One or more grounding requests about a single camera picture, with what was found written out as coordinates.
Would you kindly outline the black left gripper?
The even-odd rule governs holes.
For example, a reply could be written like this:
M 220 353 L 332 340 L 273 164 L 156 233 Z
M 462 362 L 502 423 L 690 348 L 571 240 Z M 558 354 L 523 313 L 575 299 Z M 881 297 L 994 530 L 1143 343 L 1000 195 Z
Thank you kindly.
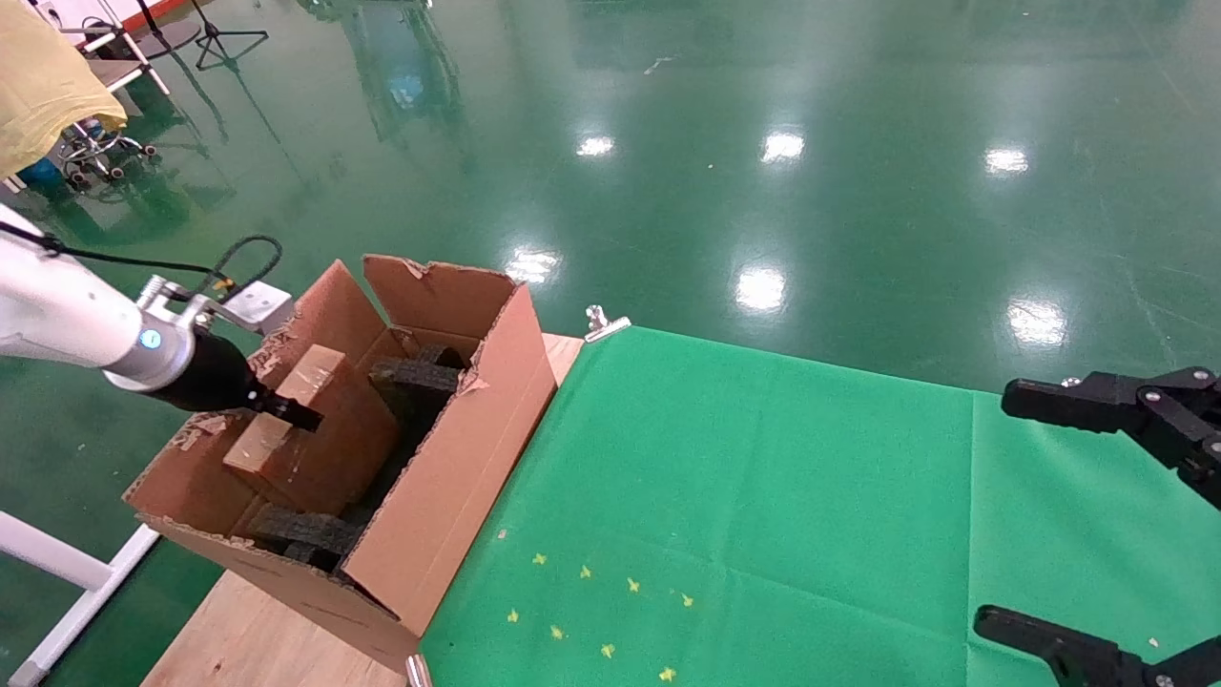
M 153 399 L 190 410 L 219 412 L 245 408 L 280 419 L 292 427 L 315 433 L 322 414 L 306 408 L 292 397 L 280 397 L 258 379 L 256 373 L 241 355 L 241 349 L 201 329 L 193 331 L 195 348 L 182 373 L 162 388 L 150 392 Z

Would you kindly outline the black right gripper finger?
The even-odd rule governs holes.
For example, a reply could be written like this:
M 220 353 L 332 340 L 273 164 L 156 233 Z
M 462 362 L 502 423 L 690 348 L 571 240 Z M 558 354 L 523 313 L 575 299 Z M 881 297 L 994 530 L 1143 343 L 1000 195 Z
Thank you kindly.
M 1220 506 L 1220 382 L 1211 370 L 1179 369 L 1154 378 L 1092 371 L 1057 384 L 1011 379 L 1002 411 L 1043 425 L 1127 434 Z
M 1042 659 L 1060 686 L 1217 686 L 1220 638 L 1147 663 L 1101 636 L 1082 635 L 1068 627 L 995 605 L 982 605 L 973 630 L 1010 649 Z

